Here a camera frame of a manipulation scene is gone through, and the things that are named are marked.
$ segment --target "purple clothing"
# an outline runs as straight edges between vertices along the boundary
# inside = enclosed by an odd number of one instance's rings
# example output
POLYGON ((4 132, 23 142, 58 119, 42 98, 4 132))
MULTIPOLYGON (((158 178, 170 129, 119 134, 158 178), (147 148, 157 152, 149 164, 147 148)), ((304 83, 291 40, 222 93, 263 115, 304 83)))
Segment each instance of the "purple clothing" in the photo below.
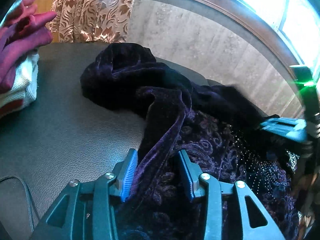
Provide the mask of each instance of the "purple clothing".
POLYGON ((51 43, 51 32, 44 25, 55 16, 55 12, 29 15, 10 27, 0 29, 0 94, 12 88, 21 56, 51 43))
MULTIPOLYGON (((130 109, 147 123, 130 197, 116 210, 119 239, 197 239, 201 204, 184 195, 173 159, 180 149, 219 181, 246 181, 286 239, 297 236, 290 174, 267 160, 273 144, 256 129, 265 118, 235 88, 198 86, 131 43, 110 44, 80 81, 94 103, 130 109)), ((228 239, 226 203, 223 217, 228 239)))
POLYGON ((24 17, 35 14, 38 6, 34 2, 35 0, 22 0, 18 7, 6 16, 3 26, 9 27, 24 17))

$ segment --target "purple velvet fabric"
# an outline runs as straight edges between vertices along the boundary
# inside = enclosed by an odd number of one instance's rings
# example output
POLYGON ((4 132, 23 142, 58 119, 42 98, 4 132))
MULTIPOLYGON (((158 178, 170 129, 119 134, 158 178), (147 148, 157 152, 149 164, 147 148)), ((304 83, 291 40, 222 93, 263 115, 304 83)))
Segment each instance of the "purple velvet fabric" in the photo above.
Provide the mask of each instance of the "purple velvet fabric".
MULTIPOLYGON (((180 149, 220 181, 245 181, 286 239, 296 238, 287 159, 284 167, 267 159, 272 143, 256 130, 264 118, 235 88, 198 86, 157 63, 149 49, 130 43, 109 45, 80 81, 94 103, 146 119, 130 197, 117 208, 120 239, 198 239, 201 204, 190 204, 184 195, 174 162, 180 149)), ((228 239, 227 203, 223 219, 228 239)))

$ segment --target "black cable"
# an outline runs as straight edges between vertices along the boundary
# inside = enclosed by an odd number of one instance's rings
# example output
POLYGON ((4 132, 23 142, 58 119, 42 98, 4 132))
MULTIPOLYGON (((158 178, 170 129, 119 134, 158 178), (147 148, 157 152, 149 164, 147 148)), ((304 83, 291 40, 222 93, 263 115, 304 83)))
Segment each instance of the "black cable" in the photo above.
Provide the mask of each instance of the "black cable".
POLYGON ((31 194, 30 194, 28 185, 19 176, 5 176, 3 178, 0 178, 0 183, 5 181, 5 180, 7 180, 7 179, 17 179, 22 183, 22 185, 24 187, 24 191, 26 193, 27 206, 28 206, 29 223, 30 223, 31 231, 33 232, 35 230, 35 225, 34 225, 34 222, 33 222, 32 201, 31 201, 31 194))

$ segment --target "red cloth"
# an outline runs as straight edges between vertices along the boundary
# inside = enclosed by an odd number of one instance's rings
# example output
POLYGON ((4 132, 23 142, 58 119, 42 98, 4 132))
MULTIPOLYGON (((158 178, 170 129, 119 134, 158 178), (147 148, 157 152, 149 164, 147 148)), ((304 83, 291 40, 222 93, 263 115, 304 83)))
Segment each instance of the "red cloth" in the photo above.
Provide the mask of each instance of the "red cloth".
POLYGON ((3 78, 3 80, 0 84, 0 94, 4 94, 12 89, 12 86, 14 84, 14 80, 16 77, 16 68, 18 65, 19 65, 19 63, 15 62, 11 66, 11 68, 9 69, 9 71, 7 72, 5 77, 3 78))
POLYGON ((30 33, 45 26, 47 22, 52 21, 56 16, 56 12, 50 11, 42 14, 29 15, 21 19, 17 23, 16 33, 13 35, 12 40, 22 39, 30 35, 30 33))
POLYGON ((14 66, 15 62, 25 53, 30 50, 33 50, 37 47, 47 45, 52 41, 51 32, 46 27, 41 27, 36 32, 31 33, 30 35, 15 40, 6 46, 6 41, 10 40, 12 35, 14 35, 16 25, 12 25, 8 28, 7 32, 4 34, 3 40, 0 39, 0 90, 6 91, 8 84, 10 89, 12 88, 13 83, 10 81, 11 75, 7 76, 10 69, 14 66))
POLYGON ((26 16, 36 13, 38 6, 34 4, 35 0, 22 0, 20 5, 6 16, 3 26, 10 26, 26 16))
POLYGON ((17 110, 18 108, 22 107, 23 99, 14 100, 10 103, 7 103, 5 106, 0 108, 0 117, 17 110))

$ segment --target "brown patterned curtain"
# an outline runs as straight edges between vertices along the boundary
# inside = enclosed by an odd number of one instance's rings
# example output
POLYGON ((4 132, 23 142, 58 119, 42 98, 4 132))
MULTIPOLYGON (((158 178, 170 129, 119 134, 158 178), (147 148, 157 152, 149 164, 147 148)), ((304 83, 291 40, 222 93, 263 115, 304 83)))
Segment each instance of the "brown patterned curtain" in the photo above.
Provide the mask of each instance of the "brown patterned curtain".
POLYGON ((53 0, 49 23, 59 42, 126 42, 134 0, 53 0))

